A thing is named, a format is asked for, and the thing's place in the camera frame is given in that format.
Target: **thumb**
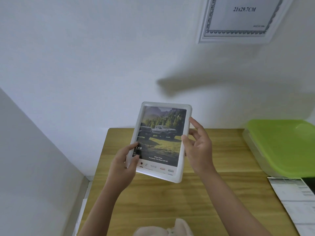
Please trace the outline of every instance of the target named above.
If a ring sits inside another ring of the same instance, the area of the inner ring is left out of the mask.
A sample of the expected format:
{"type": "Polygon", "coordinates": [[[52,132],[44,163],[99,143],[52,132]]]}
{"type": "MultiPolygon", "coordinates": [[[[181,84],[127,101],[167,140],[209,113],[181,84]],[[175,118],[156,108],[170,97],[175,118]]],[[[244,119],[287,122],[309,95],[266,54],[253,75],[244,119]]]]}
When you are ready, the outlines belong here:
{"type": "Polygon", "coordinates": [[[184,144],[184,147],[185,147],[185,151],[187,153],[190,153],[192,148],[193,148],[193,145],[191,144],[189,138],[186,135],[182,135],[181,136],[181,140],[183,141],[183,144],[184,144]]]}
{"type": "Polygon", "coordinates": [[[139,155],[135,155],[135,156],[132,158],[131,163],[130,163],[128,169],[130,169],[131,171],[136,171],[138,161],[139,161],[139,155]]]}

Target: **beige fabric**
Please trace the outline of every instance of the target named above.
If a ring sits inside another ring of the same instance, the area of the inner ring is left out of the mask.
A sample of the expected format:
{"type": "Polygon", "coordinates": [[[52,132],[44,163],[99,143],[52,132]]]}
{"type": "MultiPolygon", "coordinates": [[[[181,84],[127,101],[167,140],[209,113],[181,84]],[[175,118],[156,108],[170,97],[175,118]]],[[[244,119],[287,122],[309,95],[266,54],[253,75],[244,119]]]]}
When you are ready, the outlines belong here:
{"type": "Polygon", "coordinates": [[[133,236],[193,236],[193,234],[185,220],[176,219],[174,228],[141,227],[133,236]]]}

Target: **wooden table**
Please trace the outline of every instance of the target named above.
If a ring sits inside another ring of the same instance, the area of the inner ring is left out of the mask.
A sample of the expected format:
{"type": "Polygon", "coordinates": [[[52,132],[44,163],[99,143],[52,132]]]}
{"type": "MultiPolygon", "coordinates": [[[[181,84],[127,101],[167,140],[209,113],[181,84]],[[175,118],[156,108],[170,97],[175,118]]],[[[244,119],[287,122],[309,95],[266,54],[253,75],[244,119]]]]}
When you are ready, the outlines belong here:
{"type": "MultiPolygon", "coordinates": [[[[126,128],[108,130],[81,226],[105,184],[112,158],[130,143],[132,133],[133,129],[126,128]]],[[[274,236],[299,235],[243,140],[242,129],[207,129],[207,133],[213,143],[217,171],[250,212],[274,236]]],[[[187,159],[179,184],[137,173],[117,200],[108,235],[131,236],[140,226],[173,227],[176,218],[186,220],[196,236],[227,235],[187,159]]]]}

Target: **hand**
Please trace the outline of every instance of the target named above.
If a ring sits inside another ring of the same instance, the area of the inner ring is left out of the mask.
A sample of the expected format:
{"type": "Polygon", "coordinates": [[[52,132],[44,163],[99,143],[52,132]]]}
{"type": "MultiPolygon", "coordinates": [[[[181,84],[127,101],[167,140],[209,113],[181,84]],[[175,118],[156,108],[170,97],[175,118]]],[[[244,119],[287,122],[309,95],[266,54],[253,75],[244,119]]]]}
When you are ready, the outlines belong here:
{"type": "Polygon", "coordinates": [[[137,145],[138,142],[135,142],[121,148],[112,160],[105,186],[107,186],[113,194],[119,195],[125,188],[128,187],[136,175],[139,155],[132,158],[128,168],[125,165],[125,161],[128,152],[134,149],[137,145]]]}
{"type": "Polygon", "coordinates": [[[189,118],[191,124],[197,129],[190,129],[189,134],[192,135],[196,141],[182,135],[187,158],[194,172],[202,177],[204,174],[216,172],[212,162],[212,142],[206,130],[192,117],[189,118]]]}

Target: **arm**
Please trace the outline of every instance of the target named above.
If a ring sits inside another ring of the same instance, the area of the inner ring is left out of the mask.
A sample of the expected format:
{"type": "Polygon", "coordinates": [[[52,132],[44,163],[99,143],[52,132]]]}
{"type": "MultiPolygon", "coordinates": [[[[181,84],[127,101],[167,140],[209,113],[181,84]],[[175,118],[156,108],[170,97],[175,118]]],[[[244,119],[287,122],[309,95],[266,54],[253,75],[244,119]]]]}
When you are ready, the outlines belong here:
{"type": "Polygon", "coordinates": [[[271,236],[215,170],[212,162],[212,143],[205,129],[193,118],[190,118],[190,122],[197,131],[189,131],[196,141],[182,135],[187,158],[206,187],[229,236],[271,236]]]}
{"type": "Polygon", "coordinates": [[[106,236],[111,221],[114,205],[120,193],[131,183],[135,174],[139,156],[135,156],[128,168],[125,166],[126,155],[138,143],[120,149],[114,157],[105,183],[86,222],[78,236],[106,236]]]}

